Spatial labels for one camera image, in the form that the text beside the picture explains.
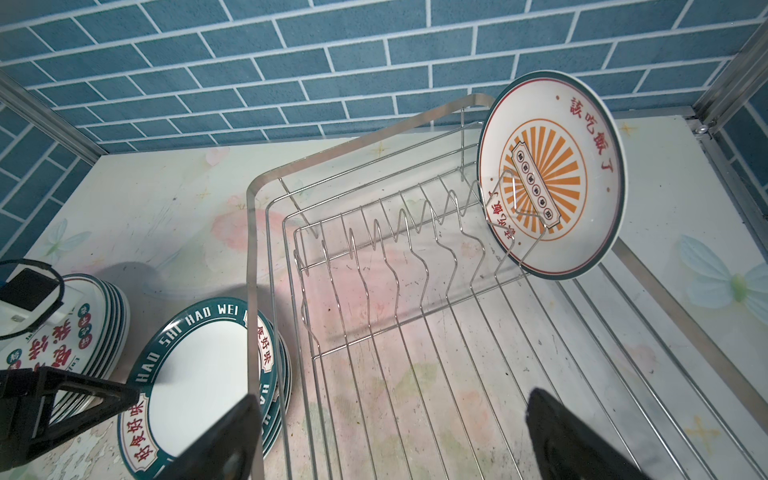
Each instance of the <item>blue brick tile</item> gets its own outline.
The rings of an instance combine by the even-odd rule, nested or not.
[[[611,111],[638,110],[641,108],[683,107],[693,105],[703,94],[695,91],[686,94],[660,94],[647,97],[609,98],[605,104]]]
[[[92,0],[24,0],[0,2],[0,25],[22,22],[54,13],[70,12],[77,8],[92,7]]]
[[[40,200],[53,188],[62,175],[64,172],[61,171],[61,168],[49,161],[42,162],[13,194],[13,197],[8,200],[3,209],[16,217],[29,217]]]
[[[48,154],[48,158],[62,167],[67,168],[72,165],[72,162],[77,158],[77,155],[67,150],[63,145],[58,145],[50,154]]]
[[[164,117],[166,115],[187,113],[187,109],[184,108],[176,97],[145,98],[107,105],[95,105],[91,108],[104,121]]]
[[[219,0],[157,0],[144,9],[162,31],[226,22]]]
[[[334,101],[326,104],[295,105],[283,107],[283,113],[292,124],[302,124],[314,121],[342,120],[346,118],[341,102]]]
[[[10,107],[5,107],[0,111],[0,127],[3,127],[12,134],[20,134],[27,125],[29,125],[29,122],[11,110]]]
[[[104,80],[95,80],[91,85],[99,90],[108,100],[117,100],[119,98],[139,97],[141,92],[128,80],[127,77],[105,78]]]
[[[574,14],[549,15],[478,28],[478,53],[563,43]]]
[[[768,184],[768,137],[749,111],[740,108],[725,124],[725,131],[760,185]]]
[[[744,187],[746,187],[746,190],[750,192],[750,196],[752,197],[752,200],[755,201],[755,204],[757,205],[758,210],[760,210],[760,213],[763,215],[768,214],[768,204],[766,204],[763,196],[760,195],[760,192],[757,190],[757,186],[752,182],[749,174],[746,172],[746,170],[744,170],[744,167],[742,167],[741,162],[734,161],[731,164],[731,167],[733,167],[733,169],[736,171],[736,175],[739,176],[742,183],[744,184]]]
[[[157,33],[136,5],[82,15],[77,19],[99,43]]]
[[[219,114],[178,117],[171,120],[181,133],[192,134],[199,131],[229,130],[227,123]]]
[[[304,0],[227,0],[226,3],[235,20],[309,7]]]
[[[190,67],[190,70],[192,75],[204,87],[242,84],[261,80],[251,60],[222,61],[221,63]]]
[[[514,56],[483,58],[434,65],[432,84],[436,87],[509,80]]]
[[[265,130],[265,132],[270,140],[321,136],[320,129],[314,125],[309,125],[307,127],[270,128],[269,130]]]
[[[210,58],[208,49],[195,34],[143,41],[136,46],[155,67]]]
[[[393,64],[462,57],[472,53],[472,29],[438,31],[389,40]]]
[[[423,28],[426,26],[426,12],[423,0],[394,0],[283,18],[277,24],[286,44],[295,47]]]
[[[18,230],[21,225],[22,222],[0,214],[0,245],[4,246],[5,243],[13,237],[13,234],[16,233],[16,230]]]
[[[109,154],[126,154],[129,152],[135,152],[129,144],[125,142],[117,142],[113,144],[99,144],[101,148],[104,148]]]
[[[611,46],[606,44],[522,54],[518,60],[516,76],[536,70],[559,70],[566,73],[600,70],[610,49]]]
[[[620,41],[608,67],[628,67],[662,61],[693,60],[737,53],[755,31],[755,25],[699,31],[683,35]]]
[[[11,193],[11,190],[13,190],[13,187],[15,187],[17,183],[18,182],[16,180],[0,172],[0,202],[2,202],[5,197]]]
[[[162,137],[179,133],[165,118],[162,120],[139,121],[134,123],[134,125],[148,137]]]
[[[237,89],[249,107],[269,104],[286,104],[303,101],[304,93],[298,82],[288,81],[281,84],[256,85]]]
[[[104,100],[96,93],[96,90],[84,82],[62,85],[61,87],[41,88],[40,92],[60,106],[87,104],[92,101]]]
[[[392,97],[365,98],[346,101],[346,110],[351,118],[383,117],[394,115],[395,106]]]
[[[356,70],[358,68],[381,67],[386,65],[384,42],[364,41],[352,45],[328,48],[331,61],[336,71]]]
[[[271,22],[206,31],[203,36],[217,57],[283,47]]]
[[[643,70],[621,73],[582,75],[579,78],[598,95],[630,94],[643,76]]]
[[[151,71],[149,73],[131,75],[131,78],[147,95],[197,89],[194,79],[184,68]]]
[[[265,125],[285,124],[283,116],[276,108],[262,108],[260,110],[231,111],[224,114],[232,128],[263,127]]]
[[[256,59],[267,80],[302,77],[331,71],[326,53],[322,49],[295,51]]]
[[[396,124],[398,121],[400,121],[399,118],[367,121],[347,121],[338,124],[325,124],[323,125],[323,131],[326,133],[326,135],[355,134],[354,136],[357,136],[357,134],[365,134],[371,131],[381,130],[382,128]]]
[[[136,130],[131,124],[102,125],[99,127],[89,127],[88,130],[103,141],[141,137],[141,132]]]
[[[50,50],[26,28],[0,32],[0,60],[31,57]]]
[[[53,144],[52,138],[37,128],[32,128],[0,160],[0,168],[16,177],[24,177],[51,144]]]
[[[675,88],[701,87],[720,63],[699,63],[681,67],[654,68],[640,86],[640,91],[673,90]]]
[[[501,84],[501,85],[491,85],[489,87],[472,87],[472,93],[473,94],[486,94],[491,95],[493,98],[497,98],[505,88],[507,88],[508,84]]]
[[[756,18],[765,7],[765,0],[696,0],[680,22],[680,27]]]
[[[731,150],[728,142],[725,141],[725,137],[723,137],[723,134],[720,132],[717,132],[713,136],[715,137],[717,146],[720,147],[720,149],[723,151],[723,155],[725,155],[726,160],[730,160],[731,158],[733,158],[733,150]]]
[[[304,81],[311,99],[349,97],[379,94],[401,90],[427,88],[427,67],[360,73],[334,78],[316,78]]]
[[[122,45],[44,58],[38,65],[56,80],[71,80],[146,68],[147,62],[133,47]]]
[[[470,22],[522,13],[525,0],[476,0],[468,5],[461,0],[433,0],[432,24]]]
[[[61,202],[67,201],[72,195],[74,189],[83,181],[88,172],[91,171],[91,167],[84,161],[79,161],[72,170],[70,170],[67,177],[59,184],[56,191],[53,193],[53,198]]]
[[[571,40],[593,40],[668,30],[672,28],[685,2],[686,0],[656,0],[586,10],[579,16]]]
[[[56,114],[64,118],[74,126],[85,124],[98,124],[101,120],[96,118],[87,108],[65,108],[64,110],[57,110]]]
[[[16,80],[22,87],[44,84],[51,81],[46,74],[31,62],[6,65],[0,68],[0,70],[3,70],[8,76]]]
[[[208,147],[215,145],[209,135],[191,135],[189,137],[153,138],[150,140],[132,141],[139,151],[173,150],[178,148]]]
[[[423,94],[397,96],[397,111],[400,114],[420,114],[434,107],[447,104],[467,95],[465,88],[460,90],[430,91]]]
[[[230,134],[214,134],[214,138],[219,142],[219,145],[251,144],[253,142],[266,140],[266,137],[264,137],[261,131],[258,130],[234,131]]]
[[[56,51],[67,48],[93,45],[94,42],[72,20],[56,20],[42,25],[35,25],[32,30],[40,35],[47,44]]]
[[[192,111],[213,111],[243,106],[243,102],[240,101],[232,88],[180,95],[180,98]]]
[[[46,201],[36,213],[35,217],[27,224],[18,237],[16,237],[16,240],[14,240],[11,247],[8,248],[5,255],[3,255],[0,260],[26,257],[29,249],[35,244],[53,217],[56,216],[59,208],[61,208],[61,206],[56,202],[51,200]],[[9,268],[6,267],[8,266],[0,266],[0,278],[8,278],[8,275],[13,271],[13,266],[10,266]]]

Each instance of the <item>dish rack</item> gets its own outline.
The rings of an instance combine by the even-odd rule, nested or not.
[[[278,400],[264,478],[540,478],[525,425],[538,386],[651,478],[768,479],[613,253],[552,282],[494,238],[483,206],[495,191],[480,191],[476,164],[478,108],[493,102],[468,95],[250,185],[249,305],[285,336],[300,382],[290,410]],[[674,394],[633,335],[664,352]],[[250,352],[256,342],[249,330]],[[693,404],[728,448],[709,452],[681,424]]]

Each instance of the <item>butterfly pattern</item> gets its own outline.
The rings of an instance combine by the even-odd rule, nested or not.
[[[693,237],[683,235],[680,259],[696,272],[697,278],[686,288],[693,305],[723,308],[742,303],[758,320],[768,325],[768,264],[762,263],[742,275],[731,275],[725,263]]]

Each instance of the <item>dish rack wire divider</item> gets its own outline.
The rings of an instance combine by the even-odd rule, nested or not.
[[[283,433],[264,460],[267,478],[539,478],[524,424],[532,386],[588,412],[586,421],[641,470],[641,457],[651,457],[667,466],[657,472],[670,478],[717,478],[581,281],[529,276],[508,255],[514,241],[505,251],[493,237],[489,224],[508,238],[522,234],[511,223],[492,223],[486,210],[502,183],[514,182],[512,172],[502,172],[489,192],[478,184],[484,120],[471,119],[483,118],[487,111],[476,108],[493,101],[470,94],[278,167],[250,185],[249,305],[269,312],[276,331],[292,331],[286,338],[299,360],[301,386],[291,410],[278,398]],[[458,127],[409,134],[451,118]],[[536,213],[518,213],[545,225]],[[596,270],[680,370],[680,395],[704,402],[756,478],[768,480],[611,272],[603,264]],[[545,321],[526,321],[515,300],[521,292]],[[570,324],[549,313],[553,296],[569,310]],[[516,332],[517,352],[500,333],[505,328]],[[541,332],[551,344],[536,341]],[[256,352],[256,330],[248,334],[249,351]],[[584,359],[586,351],[594,355]],[[536,380],[527,378],[527,366],[538,369]],[[257,370],[249,369],[249,391],[256,394]],[[283,376],[277,377],[282,391]],[[578,397],[569,390],[575,383],[587,410],[569,402]],[[624,395],[624,411],[611,407],[613,391]],[[629,429],[621,421],[632,416],[628,409],[636,419]],[[650,440],[633,441],[638,422]],[[638,454],[643,449],[656,453]]]

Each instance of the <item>dish rack frame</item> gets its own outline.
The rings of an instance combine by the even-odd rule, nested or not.
[[[342,453],[345,452],[347,445],[339,444],[339,434],[333,419],[334,407],[336,407],[336,416],[339,416],[339,405],[335,405],[337,401],[332,399],[332,394],[329,393],[329,377],[333,380],[336,371],[329,373],[330,369],[326,370],[326,363],[329,362],[330,356],[334,356],[334,358],[344,356],[344,352],[346,352],[346,364],[349,365],[348,379],[351,379],[356,399],[356,406],[353,408],[356,410],[356,414],[359,413],[358,418],[362,420],[361,422],[358,421],[358,424],[362,433],[362,436],[359,437],[359,444],[363,445],[363,447],[358,453],[364,452],[365,458],[357,458],[356,460],[361,464],[370,464],[368,474],[372,478],[378,478],[382,474],[380,471],[382,461],[380,458],[377,461],[378,452],[376,452],[375,447],[372,447],[372,434],[369,430],[373,429],[373,425],[370,424],[377,421],[384,422],[384,420],[381,417],[378,419],[372,418],[370,414],[366,416],[364,404],[366,403],[367,392],[365,391],[365,386],[361,387],[362,382],[358,378],[360,375],[360,364],[356,362],[352,354],[353,348],[361,345],[372,346],[378,374],[380,374],[384,383],[383,392],[386,393],[387,398],[386,409],[389,410],[390,416],[390,419],[387,421],[394,421],[394,432],[399,440],[397,442],[399,443],[398,450],[400,454],[398,459],[404,460],[405,463],[405,470],[400,472],[401,474],[403,472],[407,473],[407,477],[410,478],[419,477],[410,465],[411,462],[409,460],[412,461],[414,454],[412,449],[406,446],[408,442],[404,440],[404,434],[402,433],[404,425],[396,413],[395,404],[397,402],[393,402],[393,396],[395,395],[393,385],[388,384],[384,366],[386,362],[382,362],[382,347],[377,346],[377,339],[379,337],[383,339],[385,335],[389,334],[395,338],[399,337],[402,347],[404,347],[403,352],[406,355],[405,358],[407,358],[412,379],[415,383],[415,391],[418,393],[417,396],[421,404],[419,411],[425,419],[425,429],[428,429],[431,434],[428,435],[432,441],[432,445],[429,445],[429,448],[434,449],[433,453],[436,452],[436,458],[439,460],[435,463],[435,465],[439,465],[436,472],[433,472],[435,473],[435,478],[458,478],[455,471],[448,465],[449,460],[446,458],[448,453],[445,451],[445,446],[441,445],[444,442],[441,442],[439,439],[440,435],[435,429],[435,424],[441,419],[438,418],[439,415],[430,415],[430,402],[425,400],[425,392],[419,381],[419,373],[414,367],[415,362],[412,359],[415,351],[412,346],[409,348],[409,342],[406,341],[408,334],[404,333],[404,327],[416,323],[425,326],[427,337],[431,340],[431,347],[434,350],[434,355],[439,365],[437,377],[444,381],[445,386],[447,386],[447,392],[451,398],[448,404],[455,408],[455,414],[458,416],[464,439],[469,447],[468,450],[472,454],[472,463],[476,466],[476,475],[479,478],[498,476],[498,471],[490,472],[487,465],[482,465],[483,462],[478,459],[478,449],[473,445],[473,435],[470,434],[472,425],[462,415],[462,413],[466,414],[466,411],[462,412],[460,407],[461,401],[457,399],[456,388],[452,387],[452,382],[456,382],[455,377],[446,370],[445,365],[451,362],[452,358],[445,356],[445,350],[442,350],[443,355],[441,355],[435,341],[434,324],[432,323],[431,328],[431,323],[428,321],[428,318],[438,314],[445,315],[450,313],[453,319],[451,324],[456,328],[458,338],[460,339],[459,343],[463,345],[464,351],[468,356],[468,365],[471,366],[467,371],[469,371],[470,376],[475,376],[475,384],[479,385],[479,391],[482,392],[480,400],[486,406],[487,412],[491,414],[489,417],[492,419],[490,423],[495,426],[498,434],[500,434],[497,436],[503,441],[504,446],[502,450],[505,451],[504,454],[508,453],[512,460],[507,462],[505,467],[506,474],[504,476],[519,477],[521,480],[523,478],[530,478],[531,475],[523,475],[519,459],[519,456],[522,454],[512,439],[509,438],[508,425],[502,425],[505,422],[499,416],[500,409],[498,404],[499,399],[503,396],[497,396],[490,392],[497,384],[491,384],[487,380],[484,381],[485,372],[483,367],[479,365],[481,362],[478,361],[477,353],[473,355],[472,349],[469,346],[472,341],[468,340],[467,324],[459,322],[455,312],[455,309],[460,304],[464,302],[472,303],[472,300],[474,300],[474,304],[478,307],[482,319],[477,318],[472,321],[476,321],[480,326],[487,327],[487,334],[489,335],[486,338],[492,340],[493,348],[503,358],[504,367],[502,370],[505,370],[505,373],[508,374],[511,385],[514,385],[514,388],[511,390],[517,392],[517,395],[519,395],[518,401],[521,401],[523,406],[527,405],[527,398],[521,387],[521,382],[515,377],[516,368],[513,368],[514,360],[510,361],[508,359],[508,353],[502,348],[502,342],[498,339],[497,333],[492,326],[492,321],[489,320],[489,316],[486,315],[484,310],[484,302],[487,301],[487,298],[491,294],[497,295],[500,293],[506,303],[506,306],[502,305],[502,307],[507,308],[509,312],[508,321],[510,323],[514,322],[519,328],[517,331],[522,334],[525,345],[527,345],[527,348],[535,358],[535,363],[538,364],[541,372],[543,372],[543,378],[545,379],[543,387],[568,406],[568,401],[563,401],[563,396],[566,395],[561,395],[555,386],[556,381],[553,381],[547,368],[545,368],[545,362],[542,361],[542,354],[540,352],[541,349],[534,347],[534,335],[531,334],[529,336],[526,333],[527,328],[530,329],[530,325],[526,325],[521,316],[516,313],[514,300],[511,301],[505,291],[506,286],[515,283],[523,287],[527,286],[530,289],[532,297],[541,308],[547,320],[545,327],[554,333],[552,337],[553,342],[564,346],[565,358],[570,358],[575,367],[575,372],[580,376],[579,380],[585,384],[587,390],[594,398],[595,403],[593,405],[596,407],[597,415],[602,416],[603,423],[605,424],[607,421],[605,425],[610,426],[610,428],[603,431],[598,429],[598,433],[610,436],[616,435],[613,439],[617,450],[645,472],[644,465],[641,461],[638,461],[637,456],[633,453],[633,448],[630,446],[631,442],[627,440],[631,434],[626,429],[621,429],[617,424],[616,410],[614,409],[613,412],[609,411],[608,404],[601,398],[599,387],[593,386],[590,376],[585,374],[582,365],[577,361],[579,355],[573,355],[569,342],[565,340],[568,334],[566,333],[564,336],[561,333],[562,325],[558,328],[558,323],[548,313],[545,301],[540,298],[532,282],[532,280],[537,281],[538,279],[530,277],[509,255],[515,246],[515,230],[511,228],[511,225],[493,223],[488,217],[487,206],[491,203],[493,194],[498,191],[502,179],[499,178],[496,181],[494,190],[489,191],[487,194],[479,188],[478,179],[476,178],[476,161],[470,158],[469,155],[474,153],[474,149],[477,148],[478,144],[468,143],[466,141],[466,134],[471,129],[482,126],[483,120],[465,120],[475,114],[472,108],[490,108],[494,101],[494,98],[486,94],[467,95],[439,108],[408,118],[391,127],[338,144],[317,154],[268,171],[253,180],[248,187],[246,197],[248,213],[247,293],[249,308],[252,311],[259,309],[259,290],[267,290],[263,293],[266,294],[268,292],[266,302],[271,303],[271,305],[261,305],[262,311],[265,309],[271,310],[272,315],[275,316],[273,323],[276,331],[281,329],[293,330],[293,341],[295,344],[290,350],[299,359],[299,362],[294,362],[294,365],[298,365],[299,369],[299,375],[294,376],[294,378],[298,377],[300,379],[303,411],[300,411],[301,406],[298,405],[301,402],[295,400],[291,412],[298,410],[296,415],[301,417],[301,422],[306,426],[306,438],[303,439],[302,435],[297,434],[296,430],[298,428],[296,426],[300,422],[285,420],[288,413],[286,412],[285,399],[282,396],[279,397],[280,411],[284,418],[283,433],[281,434],[282,439],[278,439],[276,442],[279,445],[276,445],[274,450],[281,450],[280,446],[282,446],[282,452],[278,455],[284,459],[284,469],[282,469],[282,472],[285,477],[294,478],[296,476],[297,478],[304,478],[309,473],[313,478],[344,478],[345,471],[349,470],[349,463],[355,461],[354,458],[347,458],[345,460],[346,464],[343,465]],[[437,124],[441,119],[452,114],[458,116],[458,127],[449,128],[447,131],[435,131],[432,129],[429,138],[407,144],[406,146],[400,146],[397,150],[382,155],[386,151],[386,149],[382,149],[384,141],[391,140],[400,134],[407,134],[425,125]],[[413,163],[413,160],[408,158],[400,161],[400,163],[397,161],[398,157],[407,157],[414,154],[423,155],[424,147],[434,148],[438,144],[443,147],[442,144],[446,141],[458,141],[458,144],[454,148],[448,148],[448,150],[440,154],[430,154],[426,159],[418,163]],[[366,152],[365,149],[376,144],[379,145],[378,156],[370,159],[364,154]],[[347,158],[350,155],[357,157],[348,161]],[[443,166],[443,164],[448,164],[449,162],[453,162],[453,164],[450,164],[451,166],[449,167]],[[310,171],[314,172],[315,175],[319,173],[316,180],[311,181],[306,186],[298,183],[297,186],[292,185],[291,188],[288,187],[291,184],[291,179],[296,175],[304,175]],[[419,172],[424,178],[418,177],[416,172]],[[514,181],[509,169],[502,176],[506,175]],[[402,181],[404,177],[409,180],[418,177],[419,180],[407,187],[399,187],[393,180],[398,179]],[[431,196],[426,192],[428,186],[432,188],[430,190],[432,192]],[[456,186],[460,186],[463,189],[461,194],[457,193],[456,190],[458,188]],[[385,193],[380,194],[379,190],[377,190],[378,187],[383,187],[380,190],[384,190]],[[435,189],[440,191],[441,188],[444,197],[440,201],[431,201],[430,198],[435,198]],[[259,200],[260,194],[269,189],[273,192],[271,197],[267,195],[265,199]],[[313,201],[308,203],[306,198],[315,191],[320,195],[319,199],[313,198]],[[409,203],[406,197],[409,195],[413,196],[413,194],[421,197],[422,202],[418,203],[411,200],[411,203]],[[266,203],[266,208],[263,209],[263,222],[260,223],[257,220],[257,207],[262,207],[264,203]],[[421,205],[420,217],[418,205]],[[516,210],[516,196],[513,207]],[[377,212],[375,215],[370,213],[373,209]],[[468,217],[468,212],[471,214],[470,217],[474,217],[474,222]],[[516,213],[521,216],[532,216],[538,219],[542,225],[545,225],[543,219],[536,213],[520,211]],[[492,237],[491,229],[488,228],[488,225],[511,234],[512,247],[509,250],[504,251],[500,244],[494,244],[492,241],[488,242],[488,238]],[[542,230],[542,236],[552,226],[546,227]],[[424,228],[427,229],[426,235],[422,234]],[[266,239],[266,242],[263,242],[265,244],[259,242],[260,236]],[[448,238],[457,237],[477,242],[480,246],[478,251],[481,251],[482,254],[476,267],[473,267],[474,262],[468,267],[464,265],[464,263],[467,263],[466,255],[457,252],[455,247],[452,248],[448,245]],[[435,268],[434,260],[425,259],[425,250],[423,248],[422,250],[415,249],[414,247],[415,243],[425,238],[432,241],[432,249],[430,250],[448,253],[448,255],[444,255],[443,264],[440,266],[440,269],[443,269],[440,271],[440,273],[443,273],[442,275],[436,273],[439,269]],[[541,240],[541,236],[535,241],[531,250],[536,247],[539,240]],[[359,257],[360,252],[367,250],[372,250],[376,252],[376,255],[381,255],[387,270],[392,274],[392,279],[386,281],[395,285],[394,305],[389,305],[389,308],[393,310],[392,314],[388,315],[389,320],[391,320],[389,325],[384,325],[383,322],[372,321],[371,301],[374,287],[371,286],[369,288],[371,278],[369,276],[366,282],[366,277],[363,274],[365,268],[361,269]],[[493,255],[491,254],[492,251],[496,254],[497,260],[491,258]],[[393,266],[388,261],[388,254],[392,258],[392,255],[400,253],[406,257],[409,253],[412,260],[417,260],[417,262],[420,260],[416,267],[409,266],[408,268],[418,270],[422,274],[422,278],[424,278],[424,285],[420,293],[411,289],[415,292],[410,293],[411,302],[406,307],[403,307],[402,304],[408,302],[408,299],[406,299],[408,293],[405,291],[403,283],[405,280],[403,279],[402,272],[398,270],[402,269],[402,265]],[[525,260],[526,255],[527,253],[523,254],[521,261]],[[334,267],[336,268],[336,272],[334,272],[332,265],[343,262],[348,262],[345,265],[346,273],[339,273],[336,267]],[[287,274],[287,286],[290,288],[290,296],[281,297],[278,291],[280,286],[278,285],[279,280],[277,277],[278,271],[283,267],[284,273]],[[615,293],[632,309],[636,315],[636,321],[655,339],[670,361],[679,370],[687,385],[684,394],[689,395],[692,399],[700,400],[706,406],[756,478],[768,480],[768,477],[759,463],[750,454],[748,448],[741,442],[734,430],[718,412],[694,378],[688,373],[683,363],[667,346],[652,322],[649,321],[641,312],[641,309],[635,305],[633,299],[624,291],[620,282],[614,278],[602,263],[595,270],[599,270],[605,275],[609,284],[615,289]],[[268,283],[266,284],[264,283],[265,273],[268,274]],[[361,314],[361,326],[364,328],[362,330],[358,328],[356,332],[353,332],[354,329],[350,328],[352,326],[350,325],[352,319],[349,318],[349,309],[345,309],[343,305],[345,301],[349,303],[348,297],[354,296],[349,293],[349,284],[345,283],[346,280],[352,278],[357,279],[362,287],[362,291],[364,291],[364,296],[358,295],[357,301],[360,306],[365,305],[365,309],[361,310],[361,312],[366,313],[365,315]],[[436,290],[427,295],[430,278],[433,278],[432,283],[435,283],[435,278],[438,281],[443,279],[447,282],[447,286],[444,287],[444,294],[438,295]],[[319,309],[319,301],[310,298],[312,296],[310,290],[315,286],[319,286],[321,282],[325,283],[323,288],[325,288],[324,291],[329,300],[328,305],[335,307],[332,312],[331,308],[328,309],[338,320],[338,324],[333,327],[336,329],[333,334],[328,334],[327,331],[320,331],[328,327],[326,325],[327,322],[318,323],[320,321],[318,318],[320,317],[316,317],[314,326],[312,323],[312,318],[316,314],[315,310]],[[688,479],[701,476],[702,478],[707,477],[713,480],[718,478],[707,460],[703,457],[700,451],[701,448],[692,443],[681,424],[676,420],[672,411],[670,411],[661,395],[652,385],[652,382],[646,377],[642,367],[637,364],[633,356],[627,351],[619,338],[619,334],[611,327],[611,323],[606,319],[596,303],[593,302],[593,299],[582,286],[580,280],[576,279],[571,282],[572,285],[569,289],[564,288],[561,282],[547,281],[547,284],[562,295],[562,299],[565,300],[568,308],[571,309],[574,322],[579,328],[583,329],[587,338],[592,341],[591,346],[577,345],[576,347],[578,349],[594,348],[599,352],[599,356],[604,362],[603,366],[615,375],[612,384],[617,389],[621,389],[622,392],[626,392],[628,398],[631,399],[632,407],[637,410],[636,413],[647,423],[647,427],[653,432],[653,437],[658,442],[660,450],[666,454],[667,458],[664,461],[669,462],[673,466],[674,474],[671,477],[679,478],[682,476]],[[580,309],[577,306],[577,302],[574,301],[573,287],[583,297],[579,300],[580,304],[586,302],[591,310],[590,314],[597,318],[598,325],[606,332],[607,336],[605,336],[605,333],[597,333],[596,329],[587,321],[582,313],[584,307]],[[276,314],[275,312],[280,311],[280,307],[286,310],[287,313],[284,315]],[[609,353],[610,347],[601,338],[608,338],[611,343],[617,346],[618,352],[625,359],[624,365],[622,365],[623,368],[611,357]],[[256,330],[249,329],[249,353],[258,351],[258,342],[259,338]],[[422,344],[421,347],[429,349],[430,344],[426,343],[426,346]],[[257,364],[258,356],[256,354],[250,355],[249,392],[258,396],[260,392],[259,369],[251,368]],[[279,368],[280,362],[276,362],[276,365]],[[277,378],[279,383],[282,382],[283,376],[280,372],[278,372]],[[644,389],[646,395],[641,396],[635,392],[638,385]],[[315,415],[310,408],[313,396],[313,399],[318,404]],[[661,412],[662,420],[668,422],[668,425],[664,426],[664,428],[658,425],[659,417],[654,415],[650,411],[652,409],[649,409],[647,406],[648,398],[653,399],[655,403],[652,409],[657,409],[658,412]],[[522,417],[524,409],[518,412],[518,415]],[[676,445],[671,445],[669,435],[662,432],[665,428],[679,436]],[[680,454],[680,445],[683,445],[683,448],[687,450],[685,455],[682,455],[684,458]],[[296,462],[292,462],[292,458],[296,457],[297,450],[308,455],[305,460],[308,459],[309,470],[296,471]],[[345,455],[354,456],[354,452],[351,454],[345,452]],[[263,478],[264,465],[262,461],[261,456],[256,455],[251,474],[252,478]]]

